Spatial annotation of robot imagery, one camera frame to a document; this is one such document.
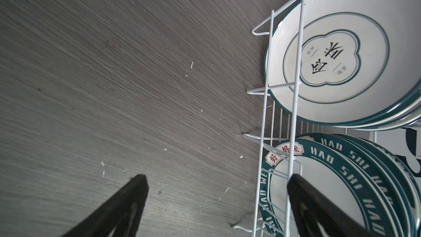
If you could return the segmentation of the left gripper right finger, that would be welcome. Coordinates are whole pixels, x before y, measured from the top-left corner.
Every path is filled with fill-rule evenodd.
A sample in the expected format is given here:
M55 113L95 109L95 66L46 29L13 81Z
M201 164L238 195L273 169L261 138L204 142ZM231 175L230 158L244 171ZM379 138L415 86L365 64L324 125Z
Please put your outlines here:
M301 237L373 237L299 174L287 184L289 201Z

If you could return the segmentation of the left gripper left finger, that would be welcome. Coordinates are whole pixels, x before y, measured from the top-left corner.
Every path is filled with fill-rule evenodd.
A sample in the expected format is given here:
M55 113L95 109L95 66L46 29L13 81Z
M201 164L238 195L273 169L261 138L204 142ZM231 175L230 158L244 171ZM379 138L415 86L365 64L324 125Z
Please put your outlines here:
M134 176L65 237L134 237L148 197L146 175Z

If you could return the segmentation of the white plate green quatrefoil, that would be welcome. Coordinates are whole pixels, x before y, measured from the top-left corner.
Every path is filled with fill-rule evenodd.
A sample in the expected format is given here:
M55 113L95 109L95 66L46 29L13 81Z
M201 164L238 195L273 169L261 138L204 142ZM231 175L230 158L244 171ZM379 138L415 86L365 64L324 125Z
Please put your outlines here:
M306 0L275 27L269 94L298 117L359 125L421 95L421 0Z

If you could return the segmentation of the white wire dish rack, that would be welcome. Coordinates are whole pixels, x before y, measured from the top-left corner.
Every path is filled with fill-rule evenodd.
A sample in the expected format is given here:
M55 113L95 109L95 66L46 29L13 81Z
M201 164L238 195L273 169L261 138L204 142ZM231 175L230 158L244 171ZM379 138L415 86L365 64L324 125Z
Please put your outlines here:
M416 237L421 191L385 147L316 125L389 131L421 118L421 0L293 0L269 31L265 86L291 115L289 138L261 146L252 233L300 237L299 217L314 214L292 178L307 180L344 219L344 234Z

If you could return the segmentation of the plate green rim red line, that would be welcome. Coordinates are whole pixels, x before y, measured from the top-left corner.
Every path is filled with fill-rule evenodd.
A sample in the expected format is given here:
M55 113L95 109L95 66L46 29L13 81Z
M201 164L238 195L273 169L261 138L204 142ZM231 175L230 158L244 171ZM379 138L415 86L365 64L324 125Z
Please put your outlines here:
M421 98L418 97L414 102L405 102L384 116L369 120L363 124L341 126L341 128L356 129L358 131L386 131L413 124L420 119Z

